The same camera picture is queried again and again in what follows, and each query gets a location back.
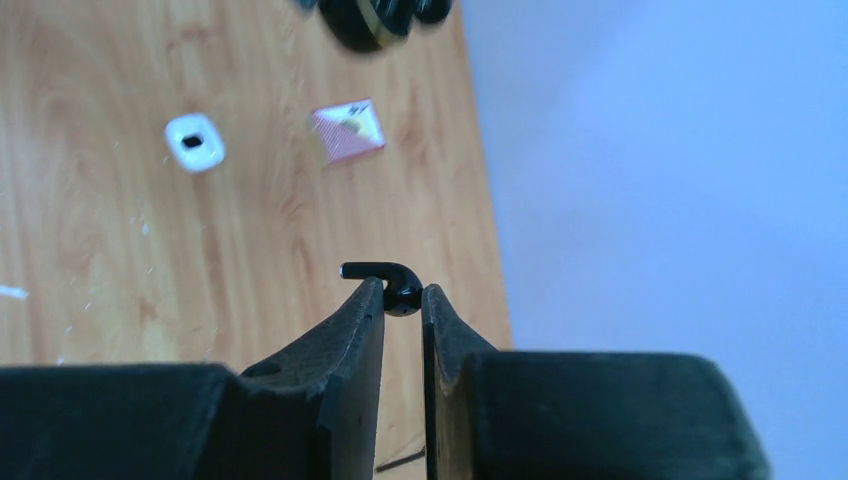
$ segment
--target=black curved object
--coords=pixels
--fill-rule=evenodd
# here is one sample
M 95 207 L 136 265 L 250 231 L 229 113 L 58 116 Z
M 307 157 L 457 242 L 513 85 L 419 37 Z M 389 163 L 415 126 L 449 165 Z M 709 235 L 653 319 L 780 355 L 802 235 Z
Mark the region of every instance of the black curved object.
M 357 53 L 380 51 L 409 36 L 413 20 L 435 25 L 447 18 L 452 0 L 320 0 L 333 35 Z
M 365 280 L 376 277 L 385 280 L 383 308 L 393 317 L 412 315 L 421 308 L 424 287 L 415 272 L 405 265 L 392 262 L 347 262 L 339 274 L 346 280 Z

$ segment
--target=wooden table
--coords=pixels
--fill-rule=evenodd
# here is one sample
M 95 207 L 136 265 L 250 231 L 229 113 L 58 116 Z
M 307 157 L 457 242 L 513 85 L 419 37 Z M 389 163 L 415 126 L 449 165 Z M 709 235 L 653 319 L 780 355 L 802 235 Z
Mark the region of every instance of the wooden table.
M 349 260 L 507 346 L 469 78 L 458 9 L 361 58 L 287 0 L 0 0 L 0 284 L 28 292 L 0 296 L 0 362 L 240 371 L 341 305 Z M 363 97 L 387 148 L 325 168 L 310 111 Z M 199 176 L 163 140 L 192 111 L 228 147 Z M 424 442 L 419 317 L 388 320 L 378 464 Z

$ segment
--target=black object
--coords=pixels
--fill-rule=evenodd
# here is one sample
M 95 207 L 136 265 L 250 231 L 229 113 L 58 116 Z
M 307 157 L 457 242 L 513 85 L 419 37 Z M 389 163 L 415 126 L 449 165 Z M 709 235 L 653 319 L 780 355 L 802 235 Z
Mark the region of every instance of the black object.
M 452 0 L 320 0 L 330 30 L 359 53 L 382 50 L 406 40 L 413 19 L 437 25 L 447 18 Z
M 369 277 L 239 377 L 211 364 L 0 369 L 0 478 L 370 479 L 384 295 Z M 421 311 L 428 480 L 769 476 L 703 359 L 499 352 L 437 285 Z
M 415 272 L 405 265 L 391 262 L 347 262 L 339 275 L 348 280 L 365 280 L 377 277 L 386 281 L 383 291 L 383 308 L 393 317 L 412 315 L 421 308 L 424 287 Z

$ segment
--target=black hook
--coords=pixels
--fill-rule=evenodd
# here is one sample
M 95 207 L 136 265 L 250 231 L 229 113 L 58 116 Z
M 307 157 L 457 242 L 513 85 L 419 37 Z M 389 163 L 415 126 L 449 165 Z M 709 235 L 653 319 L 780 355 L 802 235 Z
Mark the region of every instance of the black hook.
M 424 287 L 415 272 L 391 262 L 347 262 L 339 270 L 347 280 L 376 277 L 387 282 L 383 290 L 383 310 L 393 317 L 412 315 L 421 308 Z

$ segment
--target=white plastic piece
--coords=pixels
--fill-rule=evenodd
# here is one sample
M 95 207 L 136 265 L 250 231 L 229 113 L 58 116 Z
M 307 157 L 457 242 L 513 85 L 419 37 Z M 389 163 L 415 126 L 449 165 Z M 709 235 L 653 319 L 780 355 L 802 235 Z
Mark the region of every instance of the white plastic piece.
M 202 113 L 189 113 L 168 122 L 165 141 L 177 163 L 191 173 L 214 168 L 227 155 L 218 129 Z

